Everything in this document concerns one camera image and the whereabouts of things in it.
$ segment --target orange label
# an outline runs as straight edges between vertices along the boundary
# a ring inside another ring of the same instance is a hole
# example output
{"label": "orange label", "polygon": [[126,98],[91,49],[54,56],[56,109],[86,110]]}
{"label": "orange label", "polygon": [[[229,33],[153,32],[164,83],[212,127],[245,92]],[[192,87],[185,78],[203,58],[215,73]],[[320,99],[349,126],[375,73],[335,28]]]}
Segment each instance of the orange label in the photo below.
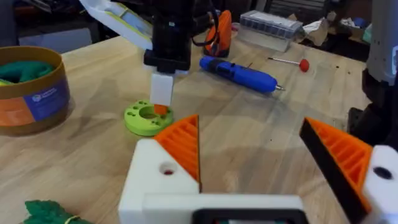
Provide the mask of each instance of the orange label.
{"label": "orange label", "polygon": [[0,100],[0,126],[20,126],[34,121],[23,97]]}

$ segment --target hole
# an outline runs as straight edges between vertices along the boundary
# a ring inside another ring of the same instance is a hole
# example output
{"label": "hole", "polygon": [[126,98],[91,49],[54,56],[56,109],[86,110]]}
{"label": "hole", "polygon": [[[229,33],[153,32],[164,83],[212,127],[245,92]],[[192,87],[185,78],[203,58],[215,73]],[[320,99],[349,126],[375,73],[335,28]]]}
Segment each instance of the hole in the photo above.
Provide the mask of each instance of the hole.
{"label": "hole", "polygon": [[141,108],[141,110],[139,110],[139,116],[145,119],[153,119],[157,117],[153,106],[146,106]]}
{"label": "hole", "polygon": [[389,170],[384,167],[375,167],[373,168],[373,172],[378,175],[380,178],[386,180],[392,180],[392,174]]}
{"label": "hole", "polygon": [[160,165],[159,171],[163,175],[173,175],[177,171],[177,165],[171,162],[164,162]]}

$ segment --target orange ribbed pad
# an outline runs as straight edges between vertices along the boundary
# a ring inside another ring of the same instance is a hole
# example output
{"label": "orange ribbed pad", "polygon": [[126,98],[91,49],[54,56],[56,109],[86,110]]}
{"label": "orange ribbed pad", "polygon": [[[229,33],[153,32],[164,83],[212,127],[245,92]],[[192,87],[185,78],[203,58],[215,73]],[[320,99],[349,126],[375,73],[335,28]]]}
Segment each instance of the orange ribbed pad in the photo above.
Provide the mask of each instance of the orange ribbed pad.
{"label": "orange ribbed pad", "polygon": [[194,178],[200,182],[198,115],[170,125],[155,140]]}
{"label": "orange ribbed pad", "polygon": [[348,180],[361,199],[365,209],[369,212],[371,206],[362,194],[362,188],[372,154],[372,147],[330,125],[312,118],[305,119],[318,134],[323,145],[328,149],[346,180]]}

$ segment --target plastic storage box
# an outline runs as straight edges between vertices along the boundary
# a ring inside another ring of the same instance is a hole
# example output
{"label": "plastic storage box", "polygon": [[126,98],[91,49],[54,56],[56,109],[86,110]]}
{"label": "plastic storage box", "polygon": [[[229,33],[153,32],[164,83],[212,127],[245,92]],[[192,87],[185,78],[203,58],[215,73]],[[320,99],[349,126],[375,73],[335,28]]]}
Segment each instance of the plastic storage box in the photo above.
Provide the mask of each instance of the plastic storage box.
{"label": "plastic storage box", "polygon": [[240,24],[240,39],[281,52],[287,50],[294,35],[303,26],[302,22],[259,11],[242,14]]}

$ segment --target red-handled screwdriver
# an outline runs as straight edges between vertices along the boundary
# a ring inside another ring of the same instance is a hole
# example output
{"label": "red-handled screwdriver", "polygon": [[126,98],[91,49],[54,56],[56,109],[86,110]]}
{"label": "red-handled screwdriver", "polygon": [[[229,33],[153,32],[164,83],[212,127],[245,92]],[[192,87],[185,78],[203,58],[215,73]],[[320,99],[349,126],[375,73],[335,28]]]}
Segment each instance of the red-handled screwdriver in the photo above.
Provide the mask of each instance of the red-handled screwdriver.
{"label": "red-handled screwdriver", "polygon": [[300,63],[292,62],[292,61],[288,61],[288,60],[277,59],[277,58],[271,58],[271,57],[269,57],[268,59],[275,60],[278,62],[292,63],[294,65],[298,65],[300,67],[301,71],[303,71],[303,72],[307,72],[310,69],[310,62],[308,62],[307,59],[301,60]]}

